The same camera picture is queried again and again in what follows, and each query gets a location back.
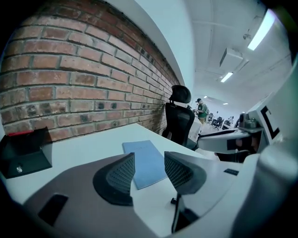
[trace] fluorescent light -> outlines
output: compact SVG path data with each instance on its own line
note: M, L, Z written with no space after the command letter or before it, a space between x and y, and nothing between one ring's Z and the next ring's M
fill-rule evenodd
M227 73L227 75L221 80L221 82L224 83L232 75L233 75L233 73Z
M274 16L273 11L268 9L255 37L252 39L252 41L248 45L249 49L255 50L257 48L257 46L261 43L262 39L269 32L271 26L274 23L274 20L275 20L275 16Z

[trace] chair headrest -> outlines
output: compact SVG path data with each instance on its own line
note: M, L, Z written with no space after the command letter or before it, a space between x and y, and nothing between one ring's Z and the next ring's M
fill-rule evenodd
M191 100L191 93L189 89L182 85L172 86L173 93L170 96L171 101L189 103Z

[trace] person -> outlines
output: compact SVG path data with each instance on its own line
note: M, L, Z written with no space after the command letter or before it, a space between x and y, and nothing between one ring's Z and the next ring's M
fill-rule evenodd
M232 116L230 119L229 119L229 122L230 122L230 125L232 125L234 123L234 116Z
M204 125L208 108L207 108L206 104L203 103L202 99L197 99L196 102L198 103L198 107L197 107L198 116L197 117L199 118L199 121L202 123L202 125Z

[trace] mesh gripper pad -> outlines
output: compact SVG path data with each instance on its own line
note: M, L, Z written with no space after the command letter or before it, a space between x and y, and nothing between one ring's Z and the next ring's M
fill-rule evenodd
M205 183L206 171L171 152L164 153L164 168L172 185L179 194L196 193Z
M130 185L134 174L135 154L130 153L98 170L93 177L93 186L109 203L132 206Z

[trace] person in green shirt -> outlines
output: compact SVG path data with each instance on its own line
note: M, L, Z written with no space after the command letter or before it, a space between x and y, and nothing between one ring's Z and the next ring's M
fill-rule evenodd
M197 99L196 102L199 104L197 107L197 111L199 112L198 118L199 118L200 122L202 123L202 125L204 125L208 108L207 108L206 104L203 103L202 99Z

